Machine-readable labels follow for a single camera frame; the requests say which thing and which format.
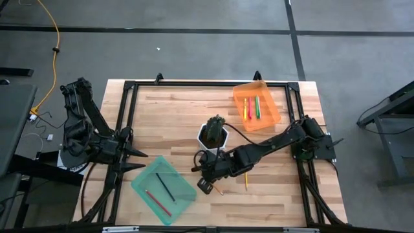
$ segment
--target wooden table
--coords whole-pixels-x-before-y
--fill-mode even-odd
[[[115,128],[125,80],[108,80],[101,113],[111,128]],[[325,124],[315,82],[300,82],[305,114]],[[149,158],[130,157],[129,162],[150,164],[157,156],[164,156],[197,191],[197,200],[173,225],[214,225],[251,227],[304,227],[305,217],[298,169],[290,148],[276,151],[256,164],[248,172],[249,186],[245,190],[244,176],[221,179],[215,184],[224,192],[213,190],[205,195],[197,187],[200,173],[192,173],[193,155],[199,149],[196,136],[201,124],[220,114],[230,124],[260,142],[281,133],[289,124],[287,101],[283,88],[270,88],[279,109],[281,122],[274,127],[246,133],[233,102],[231,87],[139,87],[133,121],[133,146],[147,153]],[[129,111],[130,97],[125,112]],[[228,150],[247,142],[234,130],[230,132]],[[344,222],[346,214],[336,172],[326,161],[315,161],[316,175],[322,197]],[[85,209],[95,203],[102,192],[106,165],[97,165],[91,172],[85,192]],[[144,170],[124,175],[124,182],[116,219],[117,225],[162,225],[158,217],[131,188],[131,181]],[[107,205],[110,212],[112,197]],[[313,198],[310,198],[312,216],[316,219]],[[80,219],[80,201],[74,221]]]

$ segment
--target orange plastic bin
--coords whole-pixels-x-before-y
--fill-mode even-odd
[[[260,119],[257,119],[256,117],[256,96],[259,97],[261,111]],[[257,129],[274,126],[280,121],[279,111],[264,81],[255,81],[233,87],[233,97],[246,131],[250,132]],[[252,98],[252,119],[249,119],[247,116],[245,120],[245,98],[247,99],[248,111],[249,97]]]

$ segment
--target teal tray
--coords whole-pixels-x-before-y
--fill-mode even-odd
[[[175,202],[169,196],[156,173],[167,186]],[[147,203],[165,225],[172,224],[195,201],[197,192],[163,157],[159,156],[132,182],[132,188]],[[171,213],[171,217],[146,193],[151,194]]]

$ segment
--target desk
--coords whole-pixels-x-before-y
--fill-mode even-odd
[[[108,80],[102,102],[101,113],[113,129],[116,125],[124,81]],[[281,122],[274,127],[246,133],[247,137],[256,142],[281,133],[289,124],[285,91],[277,87],[270,88],[270,91],[281,114]],[[300,91],[305,114],[316,118],[319,124],[324,125],[316,83],[300,82]],[[127,99],[126,113],[129,111],[130,96],[131,93]],[[290,155],[290,148],[267,155],[248,172],[248,191],[245,190],[244,176],[217,181],[215,184],[224,192],[224,196],[216,191],[205,195],[197,188],[200,174],[190,171],[193,167],[193,155],[199,149],[196,136],[200,125],[216,114],[220,114],[228,123],[245,132],[233,103],[231,87],[139,87],[133,121],[133,146],[147,153],[149,158],[130,157],[129,162],[149,164],[156,156],[163,155],[197,191],[196,202],[173,225],[304,227],[298,170]],[[126,118],[127,115],[124,115],[123,122],[126,122]],[[228,128],[228,131],[228,149],[246,144],[234,130]],[[97,165],[91,172],[85,192],[86,211],[102,192],[106,167]],[[335,214],[346,222],[334,168],[326,161],[315,161],[315,168],[322,197]],[[133,170],[124,175],[117,225],[162,225],[131,188],[131,181],[143,170]],[[81,218],[79,200],[80,197],[74,221]],[[107,214],[110,212],[111,200],[110,197]],[[316,219],[312,198],[310,203],[312,216]]]
[[[33,85],[0,85],[0,177],[17,148],[36,90]]]

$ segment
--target red pencil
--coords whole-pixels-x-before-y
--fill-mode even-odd
[[[248,98],[248,118],[252,119],[252,97]]]
[[[145,190],[145,192],[147,192],[148,196],[150,196],[152,200],[154,200],[158,206],[160,206],[168,214],[169,217],[171,217],[171,213],[157,200],[157,198],[155,198],[148,190]]]

